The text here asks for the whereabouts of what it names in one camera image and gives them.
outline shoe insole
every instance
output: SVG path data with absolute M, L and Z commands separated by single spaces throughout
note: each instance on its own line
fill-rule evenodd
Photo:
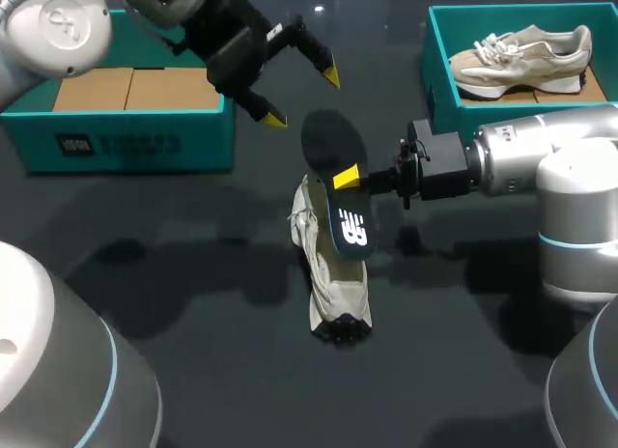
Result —
M 368 176 L 365 145 L 354 126 L 333 110 L 310 113 L 302 125 L 302 151 L 320 179 L 328 203 L 332 240 L 348 260 L 364 260 L 378 243 L 369 191 L 352 186 L 335 189 L 334 178 L 355 166 L 357 176 Z

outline shoe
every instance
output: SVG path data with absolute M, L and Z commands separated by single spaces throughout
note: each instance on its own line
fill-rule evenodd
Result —
M 325 190 L 305 176 L 290 216 L 292 242 L 304 251 L 311 271 L 311 331 L 326 341 L 350 343 L 372 329 L 365 262 L 344 260 L 333 244 Z
M 550 94 L 577 94 L 592 57 L 586 26 L 548 33 L 530 26 L 517 33 L 489 35 L 449 59 L 455 84 L 469 98 L 496 99 L 527 86 Z

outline black table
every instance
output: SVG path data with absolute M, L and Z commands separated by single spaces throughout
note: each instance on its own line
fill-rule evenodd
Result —
M 530 197 L 414 201 L 410 211 L 378 197 L 375 333 L 351 350 L 309 334 L 286 219 L 307 113 L 339 109 L 371 166 L 388 166 L 406 123 L 425 115 L 427 7 L 529 0 L 252 1 L 273 20 L 306 16 L 335 51 L 340 93 L 298 54 L 281 55 L 257 91 L 290 126 L 239 112 L 229 176 L 26 179 L 3 137 L 0 239 L 65 278 L 150 361 L 161 448 L 551 446 L 543 386 L 574 332 L 568 314 L 538 300 Z

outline shoe box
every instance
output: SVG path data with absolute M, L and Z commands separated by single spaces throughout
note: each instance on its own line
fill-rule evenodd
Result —
M 489 34 L 517 32 L 530 25 L 548 32 L 571 32 L 586 25 L 593 55 L 585 84 L 576 95 L 519 91 L 498 100 L 462 98 L 449 58 L 474 48 Z M 618 102 L 618 10 L 610 2 L 434 6 L 429 9 L 421 70 L 429 116 L 436 134 L 457 131 L 465 142 L 484 124 L 550 111 Z
M 231 170 L 233 104 L 203 62 L 174 56 L 125 12 L 111 14 L 114 38 L 100 67 L 48 80 L 0 115 L 26 171 Z

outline metal cylinder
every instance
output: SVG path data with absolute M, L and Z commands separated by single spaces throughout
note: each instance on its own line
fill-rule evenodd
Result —
M 618 150 L 573 143 L 542 161 L 537 187 L 546 292 L 598 312 L 618 293 Z
M 613 448 L 618 440 L 618 301 L 609 303 L 555 359 L 545 393 L 559 448 Z
M 613 104 L 562 110 L 481 126 L 483 151 L 479 188 L 489 195 L 533 190 L 538 165 L 548 155 L 582 139 L 618 140 L 618 108 Z
M 1 344 L 1 446 L 155 448 L 162 402 L 146 361 L 64 282 L 2 242 Z

